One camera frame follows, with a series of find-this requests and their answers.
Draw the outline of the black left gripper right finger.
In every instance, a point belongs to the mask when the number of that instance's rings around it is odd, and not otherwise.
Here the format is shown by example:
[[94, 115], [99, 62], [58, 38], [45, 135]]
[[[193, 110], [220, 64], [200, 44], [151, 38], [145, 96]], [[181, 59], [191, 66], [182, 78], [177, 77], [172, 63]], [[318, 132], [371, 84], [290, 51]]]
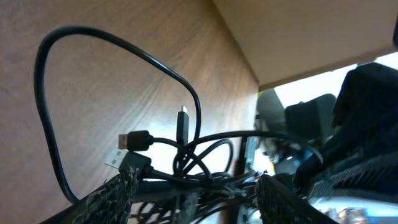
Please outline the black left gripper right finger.
[[263, 224], [336, 223], [267, 174], [257, 181], [256, 200]]

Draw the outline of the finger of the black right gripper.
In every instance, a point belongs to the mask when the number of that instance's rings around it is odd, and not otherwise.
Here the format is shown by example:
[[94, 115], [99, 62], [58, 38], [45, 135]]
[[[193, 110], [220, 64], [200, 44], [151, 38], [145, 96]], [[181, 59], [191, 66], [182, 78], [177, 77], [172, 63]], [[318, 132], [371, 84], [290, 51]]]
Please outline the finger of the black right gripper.
[[397, 119], [397, 70], [372, 62], [350, 70], [333, 108], [337, 133], [320, 150], [323, 162], [311, 156], [293, 178], [297, 187], [308, 184], [327, 167], [350, 156], [371, 131]]

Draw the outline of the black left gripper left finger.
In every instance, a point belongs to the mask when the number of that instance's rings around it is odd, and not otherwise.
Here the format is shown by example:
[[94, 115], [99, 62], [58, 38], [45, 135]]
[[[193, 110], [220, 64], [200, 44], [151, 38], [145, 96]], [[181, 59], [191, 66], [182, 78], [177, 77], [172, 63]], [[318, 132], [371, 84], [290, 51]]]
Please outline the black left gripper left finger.
[[126, 224], [138, 186], [138, 169], [122, 170], [118, 175], [60, 213], [44, 220], [44, 223]]

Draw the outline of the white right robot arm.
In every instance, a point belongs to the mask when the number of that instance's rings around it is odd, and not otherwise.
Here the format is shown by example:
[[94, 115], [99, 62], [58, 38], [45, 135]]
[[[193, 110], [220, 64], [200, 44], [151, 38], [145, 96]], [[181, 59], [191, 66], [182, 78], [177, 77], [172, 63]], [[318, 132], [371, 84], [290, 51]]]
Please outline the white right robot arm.
[[397, 194], [397, 70], [372, 62], [350, 70], [338, 96], [286, 107], [274, 140], [277, 160], [294, 156], [294, 171], [276, 174], [290, 190], [326, 183], [334, 189]]

